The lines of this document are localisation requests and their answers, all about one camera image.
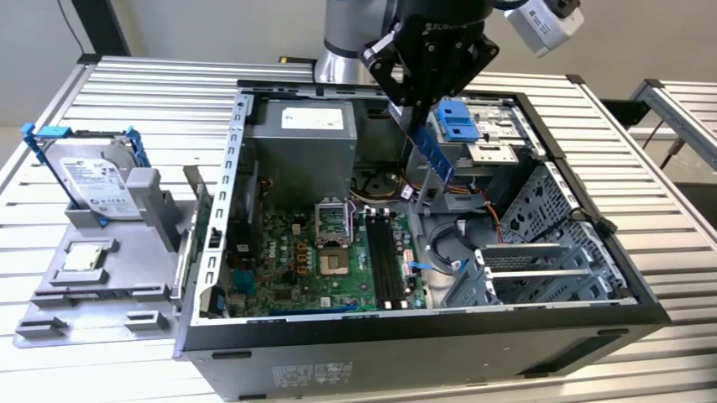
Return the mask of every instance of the green circuit board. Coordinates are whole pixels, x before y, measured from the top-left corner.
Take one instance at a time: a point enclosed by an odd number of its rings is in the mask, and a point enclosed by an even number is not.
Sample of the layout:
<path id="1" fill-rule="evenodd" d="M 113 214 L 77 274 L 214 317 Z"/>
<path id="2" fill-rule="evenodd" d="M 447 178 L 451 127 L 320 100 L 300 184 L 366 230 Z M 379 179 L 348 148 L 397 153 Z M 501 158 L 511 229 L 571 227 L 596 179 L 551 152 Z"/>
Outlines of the green circuit board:
<path id="1" fill-rule="evenodd" d="M 322 222 L 333 226 L 334 217 Z M 233 317 L 377 311 L 370 250 L 364 214 L 353 216 L 353 243 L 348 249 L 318 248 L 314 212 L 270 212 L 264 218 L 262 257 L 254 267 L 254 292 L 234 284 L 229 306 Z M 397 250 L 397 270 L 404 273 L 404 250 L 415 253 L 408 219 L 392 221 Z M 234 273 L 248 278 L 246 273 Z M 408 293 L 409 309 L 427 306 L 421 277 Z"/>

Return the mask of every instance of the aluminum workbench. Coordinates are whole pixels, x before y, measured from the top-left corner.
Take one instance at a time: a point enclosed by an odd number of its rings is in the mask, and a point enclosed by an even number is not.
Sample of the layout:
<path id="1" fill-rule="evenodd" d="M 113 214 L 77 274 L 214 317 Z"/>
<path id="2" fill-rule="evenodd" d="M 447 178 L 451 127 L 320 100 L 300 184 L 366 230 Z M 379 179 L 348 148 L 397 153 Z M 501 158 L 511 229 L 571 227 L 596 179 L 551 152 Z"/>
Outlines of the aluminum workbench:
<path id="1" fill-rule="evenodd" d="M 674 130 L 717 170 L 717 83 L 646 80 L 632 99 L 644 101 L 668 123 L 662 134 Z"/>
<path id="2" fill-rule="evenodd" d="M 37 125 L 123 130 L 133 124 L 164 188 L 192 198 L 182 165 L 201 165 L 208 180 L 218 177 L 238 78 L 310 82 L 312 68 L 106 57 L 77 66 Z M 491 402 L 716 401 L 717 233 L 580 81 L 484 73 L 471 89 L 531 97 L 675 326 L 565 379 L 306 400 L 477 401 L 480 394 Z M 67 197 L 23 145 L 0 172 L 0 190 L 0 400 L 221 402 L 192 363 L 172 360 L 172 339 L 13 346 L 66 230 Z"/>

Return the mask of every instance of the warning label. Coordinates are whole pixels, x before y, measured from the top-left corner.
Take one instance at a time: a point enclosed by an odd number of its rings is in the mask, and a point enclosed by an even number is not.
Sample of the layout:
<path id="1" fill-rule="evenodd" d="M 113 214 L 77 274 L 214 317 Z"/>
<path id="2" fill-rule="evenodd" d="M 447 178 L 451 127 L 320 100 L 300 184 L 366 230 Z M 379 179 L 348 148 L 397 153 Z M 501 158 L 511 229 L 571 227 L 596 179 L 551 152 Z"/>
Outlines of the warning label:
<path id="1" fill-rule="evenodd" d="M 352 376 L 353 363 L 300 364 L 272 367 L 277 387 L 345 384 Z"/>

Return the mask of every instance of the blue latch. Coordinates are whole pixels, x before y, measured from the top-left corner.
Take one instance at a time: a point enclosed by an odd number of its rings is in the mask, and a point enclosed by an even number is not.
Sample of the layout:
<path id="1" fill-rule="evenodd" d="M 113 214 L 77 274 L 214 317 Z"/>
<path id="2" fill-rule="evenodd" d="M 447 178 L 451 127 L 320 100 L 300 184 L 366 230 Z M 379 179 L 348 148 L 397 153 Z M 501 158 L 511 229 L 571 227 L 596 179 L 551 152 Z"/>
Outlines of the blue latch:
<path id="1" fill-rule="evenodd" d="M 125 131 L 125 135 L 133 143 L 133 150 L 135 151 L 137 162 L 141 166 L 152 168 L 150 159 L 148 158 L 148 152 L 145 151 L 144 137 L 133 126 Z"/>
<path id="2" fill-rule="evenodd" d="M 42 139 L 67 139 L 67 136 L 73 136 L 73 129 L 65 126 L 45 126 L 35 134 Z"/>
<path id="3" fill-rule="evenodd" d="M 479 141 L 479 129 L 473 123 L 469 108 L 461 101 L 441 101 L 439 103 L 439 123 L 441 124 L 447 141 L 473 143 Z"/>

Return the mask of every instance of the slotted metal surface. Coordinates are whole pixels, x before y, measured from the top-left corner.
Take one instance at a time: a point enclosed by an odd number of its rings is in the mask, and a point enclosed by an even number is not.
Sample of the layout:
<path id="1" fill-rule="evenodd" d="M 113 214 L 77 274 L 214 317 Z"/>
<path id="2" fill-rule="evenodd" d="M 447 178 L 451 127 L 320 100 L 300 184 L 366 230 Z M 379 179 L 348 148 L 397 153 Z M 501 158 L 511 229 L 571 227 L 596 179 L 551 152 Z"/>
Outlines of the slotted metal surface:
<path id="1" fill-rule="evenodd" d="M 699 168 L 717 170 L 717 83 L 646 81 L 634 99 L 647 102 L 666 121 L 666 128 L 658 134 L 667 138 L 678 134 L 707 163 Z M 639 135 L 650 131 L 650 128 L 631 130 Z"/>
<path id="2" fill-rule="evenodd" d="M 102 130 L 123 130 L 134 124 L 164 174 L 164 188 L 178 199 L 189 198 L 192 189 L 181 166 L 201 165 L 213 187 L 236 80 L 260 77 L 309 82 L 312 71 L 308 65 L 105 58 L 97 67 L 75 70 L 38 124 Z M 524 92 L 531 97 L 597 206 L 622 226 L 624 247 L 666 303 L 675 326 L 565 379 L 312 400 L 717 400 L 717 390 L 711 389 L 717 385 L 714 234 L 585 86 L 563 76 L 485 73 L 471 88 Z M 0 189 L 0 400 L 220 402 L 194 366 L 172 360 L 173 340 L 25 350 L 13 346 L 18 319 L 65 231 L 67 199 L 35 159 L 26 158 L 25 148 L 0 172 Z M 42 387 L 30 387 L 38 379 Z"/>

